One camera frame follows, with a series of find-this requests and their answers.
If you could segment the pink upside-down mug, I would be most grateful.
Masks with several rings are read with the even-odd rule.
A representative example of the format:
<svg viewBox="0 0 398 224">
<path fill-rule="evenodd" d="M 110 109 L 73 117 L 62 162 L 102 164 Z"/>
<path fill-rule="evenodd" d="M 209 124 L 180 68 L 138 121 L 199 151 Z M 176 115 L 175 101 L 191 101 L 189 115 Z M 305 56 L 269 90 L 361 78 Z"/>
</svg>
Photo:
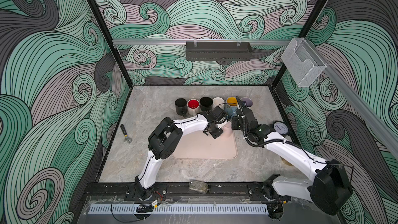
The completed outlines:
<svg viewBox="0 0 398 224">
<path fill-rule="evenodd" d="M 222 134 L 223 138 L 230 137 L 233 134 L 232 122 L 228 121 L 221 129 L 223 131 L 223 134 Z"/>
</svg>

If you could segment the black white upside-down mug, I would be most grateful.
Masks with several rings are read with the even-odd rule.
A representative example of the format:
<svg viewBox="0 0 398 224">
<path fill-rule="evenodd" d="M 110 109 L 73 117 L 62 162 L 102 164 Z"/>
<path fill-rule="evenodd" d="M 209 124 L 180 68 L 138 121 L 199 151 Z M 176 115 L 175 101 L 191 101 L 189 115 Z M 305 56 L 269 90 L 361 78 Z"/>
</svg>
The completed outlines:
<svg viewBox="0 0 398 224">
<path fill-rule="evenodd" d="M 213 100 L 211 97 L 204 96 L 200 98 L 200 109 L 202 112 L 208 112 L 212 110 Z"/>
</svg>

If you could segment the white ribbed mug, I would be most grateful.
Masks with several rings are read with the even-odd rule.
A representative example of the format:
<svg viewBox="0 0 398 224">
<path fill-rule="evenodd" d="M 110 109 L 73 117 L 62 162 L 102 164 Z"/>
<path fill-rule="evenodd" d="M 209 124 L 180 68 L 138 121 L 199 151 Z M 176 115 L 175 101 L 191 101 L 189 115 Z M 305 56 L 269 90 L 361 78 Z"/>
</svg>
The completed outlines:
<svg viewBox="0 0 398 224">
<path fill-rule="evenodd" d="M 215 97 L 212 100 L 212 109 L 215 109 L 216 107 L 221 108 L 222 110 L 224 109 L 225 101 L 221 97 Z"/>
</svg>

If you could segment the cream upside-down mug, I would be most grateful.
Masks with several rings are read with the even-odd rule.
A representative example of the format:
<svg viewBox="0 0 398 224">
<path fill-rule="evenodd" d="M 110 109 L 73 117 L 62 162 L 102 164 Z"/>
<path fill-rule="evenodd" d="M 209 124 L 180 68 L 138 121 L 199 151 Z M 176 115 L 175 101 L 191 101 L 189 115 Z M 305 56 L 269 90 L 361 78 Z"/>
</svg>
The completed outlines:
<svg viewBox="0 0 398 224">
<path fill-rule="evenodd" d="M 196 99 L 190 99 L 187 102 L 187 107 L 188 107 L 188 114 L 191 116 L 195 116 L 201 111 L 200 102 Z"/>
</svg>

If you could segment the pink iridescent mug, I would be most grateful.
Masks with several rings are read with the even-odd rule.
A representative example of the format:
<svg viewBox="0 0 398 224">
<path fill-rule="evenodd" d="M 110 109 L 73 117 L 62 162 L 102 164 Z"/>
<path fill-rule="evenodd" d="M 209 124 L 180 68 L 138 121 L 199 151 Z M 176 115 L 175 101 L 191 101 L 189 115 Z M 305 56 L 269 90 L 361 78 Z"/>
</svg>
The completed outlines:
<svg viewBox="0 0 398 224">
<path fill-rule="evenodd" d="M 252 107 L 253 106 L 253 101 L 252 99 L 248 98 L 248 97 L 243 97 L 240 99 L 243 103 L 246 104 L 247 107 Z"/>
</svg>

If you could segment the blue butterfly mug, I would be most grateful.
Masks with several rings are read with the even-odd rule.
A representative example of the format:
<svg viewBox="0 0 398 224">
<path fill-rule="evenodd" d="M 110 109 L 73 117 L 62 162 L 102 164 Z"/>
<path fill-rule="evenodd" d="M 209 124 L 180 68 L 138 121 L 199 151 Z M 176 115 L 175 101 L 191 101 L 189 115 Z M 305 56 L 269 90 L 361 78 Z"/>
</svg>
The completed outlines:
<svg viewBox="0 0 398 224">
<path fill-rule="evenodd" d="M 228 97 L 226 100 L 226 104 L 224 107 L 225 112 L 227 113 L 228 118 L 232 118 L 238 109 L 238 102 L 236 97 Z"/>
</svg>

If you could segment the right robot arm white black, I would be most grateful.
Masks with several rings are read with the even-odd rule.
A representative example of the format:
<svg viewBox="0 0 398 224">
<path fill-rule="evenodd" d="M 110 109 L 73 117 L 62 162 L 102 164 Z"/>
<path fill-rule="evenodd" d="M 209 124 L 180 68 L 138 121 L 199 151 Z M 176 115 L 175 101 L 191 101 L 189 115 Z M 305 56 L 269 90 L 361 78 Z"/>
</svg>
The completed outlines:
<svg viewBox="0 0 398 224">
<path fill-rule="evenodd" d="M 274 174 L 265 181 L 267 197 L 304 199 L 313 202 L 324 213 L 336 215 L 353 193 L 346 165 L 307 152 L 284 138 L 274 127 L 258 124 L 252 110 L 240 99 L 237 104 L 232 126 L 234 130 L 242 131 L 244 141 L 251 147 L 263 147 L 279 155 L 306 176 L 306 179 L 297 179 Z"/>
</svg>

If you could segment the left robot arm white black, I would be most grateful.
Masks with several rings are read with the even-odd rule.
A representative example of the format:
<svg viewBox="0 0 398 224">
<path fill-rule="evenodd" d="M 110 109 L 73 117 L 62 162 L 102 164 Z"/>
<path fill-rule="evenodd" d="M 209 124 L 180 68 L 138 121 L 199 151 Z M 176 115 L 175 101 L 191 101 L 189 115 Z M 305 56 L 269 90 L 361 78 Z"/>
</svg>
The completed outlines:
<svg viewBox="0 0 398 224">
<path fill-rule="evenodd" d="M 217 139 L 227 122 L 227 114 L 219 107 L 186 119 L 164 118 L 148 138 L 147 159 L 134 181 L 135 197 L 140 200 L 150 198 L 163 161 L 174 153 L 182 137 L 200 131 Z"/>
</svg>

